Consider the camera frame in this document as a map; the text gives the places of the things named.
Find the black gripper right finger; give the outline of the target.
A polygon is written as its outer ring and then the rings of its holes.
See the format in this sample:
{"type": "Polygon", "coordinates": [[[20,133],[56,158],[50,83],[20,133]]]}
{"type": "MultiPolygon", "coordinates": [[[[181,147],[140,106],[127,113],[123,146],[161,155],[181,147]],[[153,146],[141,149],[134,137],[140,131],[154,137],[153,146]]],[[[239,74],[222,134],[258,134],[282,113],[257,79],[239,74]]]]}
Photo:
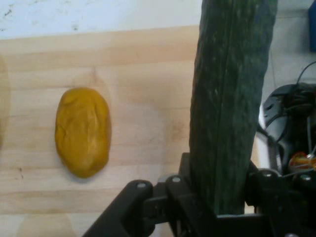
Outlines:
{"type": "Polygon", "coordinates": [[[308,202],[276,171],[249,163],[245,201],[263,222],[258,233],[265,237],[314,237],[308,227],[308,202]]]}

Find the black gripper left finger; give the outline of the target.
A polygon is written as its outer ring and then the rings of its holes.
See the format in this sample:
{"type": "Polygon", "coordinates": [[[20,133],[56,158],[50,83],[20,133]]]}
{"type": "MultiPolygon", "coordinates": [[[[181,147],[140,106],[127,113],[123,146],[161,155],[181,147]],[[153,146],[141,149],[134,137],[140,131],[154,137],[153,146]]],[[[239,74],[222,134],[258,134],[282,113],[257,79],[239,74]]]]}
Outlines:
{"type": "Polygon", "coordinates": [[[215,237],[217,218],[189,183],[189,153],[179,172],[153,185],[134,180],[109,204],[86,237],[148,237],[156,225],[168,223],[175,237],[215,237]]]}

